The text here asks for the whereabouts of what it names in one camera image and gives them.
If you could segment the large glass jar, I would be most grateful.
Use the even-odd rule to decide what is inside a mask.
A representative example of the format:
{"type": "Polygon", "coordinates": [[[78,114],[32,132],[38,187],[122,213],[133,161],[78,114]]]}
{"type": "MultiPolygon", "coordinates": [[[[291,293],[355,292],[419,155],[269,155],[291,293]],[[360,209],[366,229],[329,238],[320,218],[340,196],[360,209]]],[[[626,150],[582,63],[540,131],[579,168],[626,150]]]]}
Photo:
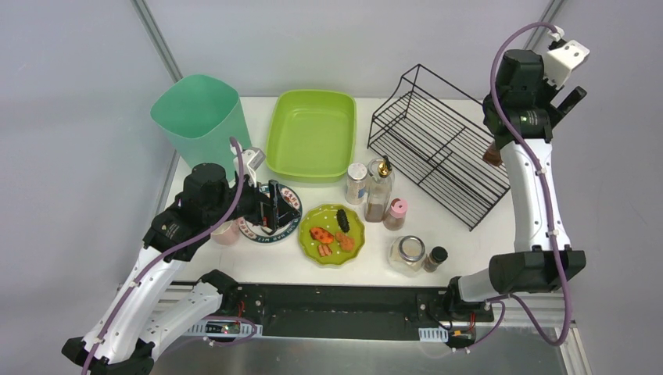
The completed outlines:
{"type": "Polygon", "coordinates": [[[421,268],[425,258],[425,244],[416,236],[398,237],[389,249],[389,265],[398,273],[413,277],[421,268]]]}

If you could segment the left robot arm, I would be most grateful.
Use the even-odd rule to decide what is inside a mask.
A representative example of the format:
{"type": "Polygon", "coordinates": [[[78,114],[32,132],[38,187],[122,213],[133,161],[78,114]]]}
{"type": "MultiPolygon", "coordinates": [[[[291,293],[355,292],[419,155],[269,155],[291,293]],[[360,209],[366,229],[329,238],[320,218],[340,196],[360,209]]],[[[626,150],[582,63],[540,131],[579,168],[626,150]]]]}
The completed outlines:
{"type": "Polygon", "coordinates": [[[221,224],[244,219],[276,231],[301,217],[276,180],[269,181],[267,193],[261,186],[245,168],[230,185],[222,166],[195,166],[182,192],[152,220],[134,269],[111,306],[86,335],[68,339],[62,354],[84,374],[148,374],[194,323],[232,305],[235,281],[213,270],[199,278],[187,298],[159,317],[152,315],[174,278],[221,224]]]}

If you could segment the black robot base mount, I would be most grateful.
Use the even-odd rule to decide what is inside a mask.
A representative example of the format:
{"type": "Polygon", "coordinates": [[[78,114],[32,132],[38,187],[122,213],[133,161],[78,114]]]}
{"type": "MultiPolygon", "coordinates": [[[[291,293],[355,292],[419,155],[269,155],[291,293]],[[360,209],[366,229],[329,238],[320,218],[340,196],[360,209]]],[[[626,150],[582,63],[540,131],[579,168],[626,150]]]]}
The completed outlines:
{"type": "Polygon", "coordinates": [[[440,323],[491,323],[484,304],[456,307],[445,287],[235,284],[218,315],[260,325],[265,337],[415,341],[440,323]]]}

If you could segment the oil bottle gold spout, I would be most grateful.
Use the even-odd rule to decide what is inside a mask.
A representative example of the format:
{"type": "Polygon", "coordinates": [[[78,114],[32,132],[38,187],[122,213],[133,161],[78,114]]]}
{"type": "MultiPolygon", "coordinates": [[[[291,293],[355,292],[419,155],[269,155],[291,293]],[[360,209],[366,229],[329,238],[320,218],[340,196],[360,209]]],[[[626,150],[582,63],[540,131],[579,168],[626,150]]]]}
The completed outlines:
{"type": "Polygon", "coordinates": [[[496,147],[496,144],[493,142],[485,150],[482,160],[489,165],[499,167],[503,164],[503,160],[500,154],[500,150],[496,147]]]}

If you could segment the tall oil bottle gold pump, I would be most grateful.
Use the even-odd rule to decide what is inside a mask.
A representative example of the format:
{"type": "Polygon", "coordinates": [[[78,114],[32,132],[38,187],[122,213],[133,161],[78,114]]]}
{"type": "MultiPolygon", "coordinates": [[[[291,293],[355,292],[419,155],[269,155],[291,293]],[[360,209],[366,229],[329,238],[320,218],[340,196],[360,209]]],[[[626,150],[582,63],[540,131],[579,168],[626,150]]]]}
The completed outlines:
{"type": "Polygon", "coordinates": [[[395,174],[387,155],[371,160],[367,168],[364,218],[369,223],[378,223],[383,220],[385,211],[389,207],[395,174]]]}

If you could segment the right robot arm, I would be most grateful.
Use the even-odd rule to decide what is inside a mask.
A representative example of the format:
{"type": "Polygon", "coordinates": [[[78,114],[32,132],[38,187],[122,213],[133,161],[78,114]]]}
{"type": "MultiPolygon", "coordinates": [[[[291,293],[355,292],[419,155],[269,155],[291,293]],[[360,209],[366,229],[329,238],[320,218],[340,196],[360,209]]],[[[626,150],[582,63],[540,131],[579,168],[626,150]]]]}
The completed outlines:
{"type": "Polygon", "coordinates": [[[478,310],[510,293],[557,291],[586,266],[561,221],[552,177],[552,132],[586,91],[576,87],[559,106],[560,91],[545,74],[543,56],[511,49],[493,78],[496,95],[483,101],[483,123],[507,170],[515,217],[514,251],[495,255],[486,269],[451,279],[443,298],[449,313],[478,310]]]}

